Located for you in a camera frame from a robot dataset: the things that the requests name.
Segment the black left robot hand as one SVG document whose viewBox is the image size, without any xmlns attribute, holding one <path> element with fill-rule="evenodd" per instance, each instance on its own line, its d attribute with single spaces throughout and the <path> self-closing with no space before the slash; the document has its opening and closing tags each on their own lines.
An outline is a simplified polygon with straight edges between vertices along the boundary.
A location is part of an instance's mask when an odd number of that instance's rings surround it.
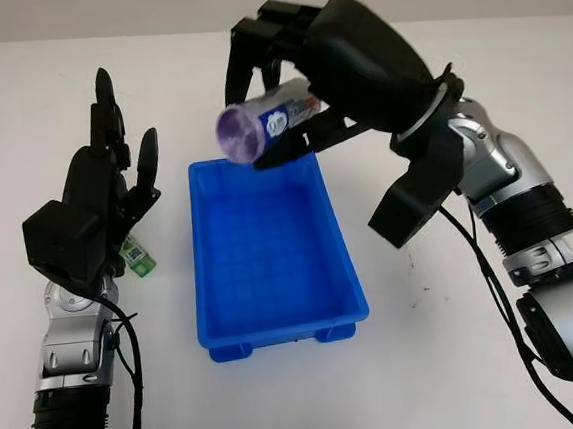
<svg viewBox="0 0 573 429">
<path fill-rule="evenodd" d="M 157 130 L 146 130 L 137 160 L 136 184 L 126 186 L 122 173 L 131 167 L 125 124 L 111 76 L 100 67 L 96 101 L 90 105 L 90 141 L 69 164 L 62 202 L 71 207 L 78 228 L 77 263 L 72 279 L 92 282 L 113 264 L 130 232 L 160 198 L 155 186 L 159 144 Z"/>
</svg>

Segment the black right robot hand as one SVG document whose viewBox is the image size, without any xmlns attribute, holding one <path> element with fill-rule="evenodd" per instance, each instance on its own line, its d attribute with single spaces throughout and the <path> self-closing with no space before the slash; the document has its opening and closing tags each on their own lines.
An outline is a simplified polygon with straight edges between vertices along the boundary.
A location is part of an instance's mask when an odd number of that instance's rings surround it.
<svg viewBox="0 0 573 429">
<path fill-rule="evenodd" d="M 324 112 L 289 129 L 257 158 L 256 169 L 284 165 L 329 149 L 367 130 L 404 133 L 439 105 L 449 69 L 434 77 L 413 47 L 355 0 L 321 8 L 268 0 L 254 18 L 232 27 L 225 102 L 247 96 L 254 69 L 264 87 L 280 82 L 282 62 L 309 82 Z"/>
</svg>

